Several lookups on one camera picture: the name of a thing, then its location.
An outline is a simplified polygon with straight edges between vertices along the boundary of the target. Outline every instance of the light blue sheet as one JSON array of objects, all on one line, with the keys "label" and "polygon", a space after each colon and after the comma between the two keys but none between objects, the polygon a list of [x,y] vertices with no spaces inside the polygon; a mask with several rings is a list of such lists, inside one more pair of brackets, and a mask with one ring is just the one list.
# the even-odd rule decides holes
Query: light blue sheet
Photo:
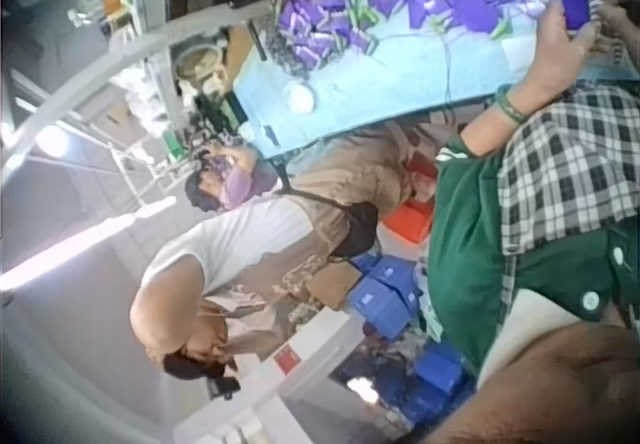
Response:
[{"label": "light blue sheet", "polygon": [[[512,4],[505,12],[513,23],[513,33],[507,38],[535,33],[535,20],[527,15],[535,13],[533,8],[525,14]],[[316,108],[309,115],[289,110],[283,90],[292,78],[272,60],[261,62],[252,49],[234,91],[254,131],[253,144],[265,157],[272,157],[365,124],[489,95],[501,84],[516,82],[524,75],[525,69],[511,70],[499,40],[461,28],[441,37],[426,29],[413,31],[408,22],[403,9],[372,30],[380,40],[372,56],[350,49],[337,61],[312,72],[308,85]],[[582,77],[634,76],[620,66],[592,65]],[[266,125],[272,127],[280,147],[265,136]]]}]

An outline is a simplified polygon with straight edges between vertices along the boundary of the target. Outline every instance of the blue crate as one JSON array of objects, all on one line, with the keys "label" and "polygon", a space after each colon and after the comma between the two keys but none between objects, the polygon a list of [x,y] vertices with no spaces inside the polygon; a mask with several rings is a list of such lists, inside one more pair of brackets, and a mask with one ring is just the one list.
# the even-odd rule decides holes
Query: blue crate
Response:
[{"label": "blue crate", "polygon": [[451,342],[443,339],[441,342],[430,341],[427,344],[426,350],[433,352],[440,357],[455,362],[456,364],[462,363],[462,354],[460,354],[451,344]]},{"label": "blue crate", "polygon": [[424,381],[434,385],[447,395],[453,395],[464,379],[460,363],[451,362],[427,349],[414,363],[416,374]]},{"label": "blue crate", "polygon": [[365,252],[359,256],[351,258],[351,264],[363,274],[366,274],[375,266],[382,256],[373,252]]},{"label": "blue crate", "polygon": [[416,263],[395,256],[382,256],[371,269],[369,277],[396,289],[412,316],[418,314],[420,291],[414,277]]},{"label": "blue crate", "polygon": [[386,366],[376,373],[373,387],[382,402],[390,407],[398,407],[404,401],[406,383],[404,369]]},{"label": "blue crate", "polygon": [[417,381],[413,391],[400,407],[400,412],[413,424],[439,417],[445,409],[447,395],[434,386]]},{"label": "blue crate", "polygon": [[398,293],[368,276],[349,294],[349,305],[389,340],[396,339],[411,320]]}]

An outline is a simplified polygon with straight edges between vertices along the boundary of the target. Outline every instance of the hand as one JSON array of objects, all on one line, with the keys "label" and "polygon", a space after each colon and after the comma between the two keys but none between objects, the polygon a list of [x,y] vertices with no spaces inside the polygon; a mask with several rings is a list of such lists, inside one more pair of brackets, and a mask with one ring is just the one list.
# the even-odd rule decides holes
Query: hand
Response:
[{"label": "hand", "polygon": [[534,100],[542,101],[538,105],[553,100],[576,81],[597,36],[597,26],[588,23],[571,39],[562,0],[549,0],[538,20],[533,64],[521,87],[532,92]]},{"label": "hand", "polygon": [[640,28],[631,22],[627,10],[623,7],[610,2],[604,2],[598,13],[602,17],[604,29],[607,31],[607,34],[611,36],[640,32]]}]

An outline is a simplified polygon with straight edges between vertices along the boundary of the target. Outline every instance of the wristband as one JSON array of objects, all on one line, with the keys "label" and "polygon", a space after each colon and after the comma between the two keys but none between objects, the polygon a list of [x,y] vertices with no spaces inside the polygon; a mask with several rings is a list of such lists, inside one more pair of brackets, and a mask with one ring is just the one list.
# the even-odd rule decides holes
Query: wristband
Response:
[{"label": "wristband", "polygon": [[511,89],[509,84],[505,84],[498,88],[498,91],[496,92],[496,104],[502,112],[509,116],[511,120],[513,120],[518,126],[521,126],[527,122],[529,117],[522,114],[509,102],[509,99],[507,98],[507,92],[509,89]]}]

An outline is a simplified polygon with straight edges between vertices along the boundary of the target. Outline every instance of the checkered fabric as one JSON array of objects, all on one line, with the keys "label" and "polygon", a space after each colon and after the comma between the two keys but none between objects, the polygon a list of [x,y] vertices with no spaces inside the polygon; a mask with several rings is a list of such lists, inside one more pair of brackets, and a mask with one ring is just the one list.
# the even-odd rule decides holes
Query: checkered fabric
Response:
[{"label": "checkered fabric", "polygon": [[581,82],[518,129],[498,173],[505,256],[638,213],[639,90]]}]

